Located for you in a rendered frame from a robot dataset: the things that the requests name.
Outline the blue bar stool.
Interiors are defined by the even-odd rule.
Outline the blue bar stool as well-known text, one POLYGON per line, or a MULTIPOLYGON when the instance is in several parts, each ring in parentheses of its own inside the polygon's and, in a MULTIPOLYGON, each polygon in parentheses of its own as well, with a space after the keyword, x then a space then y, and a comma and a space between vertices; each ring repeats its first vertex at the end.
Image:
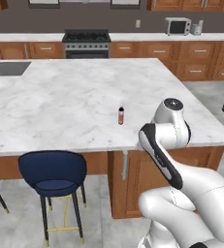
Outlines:
POLYGON ((84 243, 77 190, 81 189, 83 204, 86 197, 83 182, 87 174, 86 161, 79 153, 64 150, 32 151, 18 158, 18 167, 25 182, 40 196, 46 246, 48 241, 47 206, 51 198, 72 196, 80 242, 84 243))

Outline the wooden base cabinet run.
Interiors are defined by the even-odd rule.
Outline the wooden base cabinet run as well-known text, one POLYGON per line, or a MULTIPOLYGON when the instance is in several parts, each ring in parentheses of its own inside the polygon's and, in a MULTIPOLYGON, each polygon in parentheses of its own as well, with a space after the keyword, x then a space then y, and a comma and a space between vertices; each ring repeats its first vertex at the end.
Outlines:
POLYGON ((157 58, 184 81, 224 80, 224 42, 112 42, 111 58, 157 58))
POLYGON ((57 42, 1 42, 0 59, 62 59, 63 45, 57 42))

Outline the black stove with oven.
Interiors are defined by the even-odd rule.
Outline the black stove with oven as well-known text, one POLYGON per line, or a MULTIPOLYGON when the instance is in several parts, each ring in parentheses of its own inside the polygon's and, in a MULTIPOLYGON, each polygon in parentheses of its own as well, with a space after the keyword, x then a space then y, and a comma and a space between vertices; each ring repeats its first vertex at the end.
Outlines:
POLYGON ((108 29, 69 29, 62 39, 66 59, 108 58, 108 29))

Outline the wooden island cabinet door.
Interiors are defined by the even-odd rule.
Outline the wooden island cabinet door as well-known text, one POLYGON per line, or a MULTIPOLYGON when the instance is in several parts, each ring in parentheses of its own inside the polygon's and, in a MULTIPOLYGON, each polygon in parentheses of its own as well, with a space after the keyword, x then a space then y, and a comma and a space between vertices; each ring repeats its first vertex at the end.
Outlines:
MULTIPOLYGON (((169 150, 178 162, 194 167, 217 170, 224 153, 224 146, 187 147, 169 150)), ((127 157, 126 179, 122 179, 123 153, 108 153, 108 181, 113 219, 139 218, 140 193, 152 188, 169 186, 149 155, 140 150, 131 150, 127 157)))

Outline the white microwave oven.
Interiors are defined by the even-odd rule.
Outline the white microwave oven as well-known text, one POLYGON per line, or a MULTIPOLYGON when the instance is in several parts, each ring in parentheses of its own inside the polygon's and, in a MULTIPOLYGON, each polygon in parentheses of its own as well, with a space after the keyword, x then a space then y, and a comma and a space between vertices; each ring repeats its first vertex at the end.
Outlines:
POLYGON ((192 21, 186 17, 166 17, 166 34, 187 36, 190 33, 192 21))

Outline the steel sink basin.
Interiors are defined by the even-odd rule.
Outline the steel sink basin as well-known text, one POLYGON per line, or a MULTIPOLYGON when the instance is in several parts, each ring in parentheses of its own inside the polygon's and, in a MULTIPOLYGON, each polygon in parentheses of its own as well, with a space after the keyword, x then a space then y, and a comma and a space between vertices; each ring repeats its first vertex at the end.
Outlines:
POLYGON ((0 62, 0 77, 21 76, 30 62, 0 62))

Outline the white framed window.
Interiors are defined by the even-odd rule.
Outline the white framed window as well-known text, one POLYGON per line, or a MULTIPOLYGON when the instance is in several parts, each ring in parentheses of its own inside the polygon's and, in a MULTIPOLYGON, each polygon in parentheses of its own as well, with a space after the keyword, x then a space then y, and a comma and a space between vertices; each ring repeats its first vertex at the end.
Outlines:
POLYGON ((139 8, 141 0, 111 0, 113 8, 139 8))
POLYGON ((31 8, 58 8, 60 6, 59 0, 28 0, 31 8))

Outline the white toaster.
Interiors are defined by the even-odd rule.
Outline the white toaster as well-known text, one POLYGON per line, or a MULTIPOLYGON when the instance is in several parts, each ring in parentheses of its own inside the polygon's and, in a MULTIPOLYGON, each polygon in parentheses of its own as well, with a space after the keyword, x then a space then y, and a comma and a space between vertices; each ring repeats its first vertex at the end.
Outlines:
POLYGON ((194 36, 201 35, 203 31, 203 24, 204 22, 202 20, 200 20, 198 24, 193 24, 191 28, 191 34, 194 36))

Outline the wooden wall cabinet run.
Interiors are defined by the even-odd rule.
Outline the wooden wall cabinet run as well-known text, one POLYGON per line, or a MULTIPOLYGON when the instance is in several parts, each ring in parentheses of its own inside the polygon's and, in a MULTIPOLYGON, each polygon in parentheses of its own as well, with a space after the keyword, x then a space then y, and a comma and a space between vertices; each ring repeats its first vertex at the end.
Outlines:
POLYGON ((224 0, 147 0, 153 12, 224 12, 224 0))

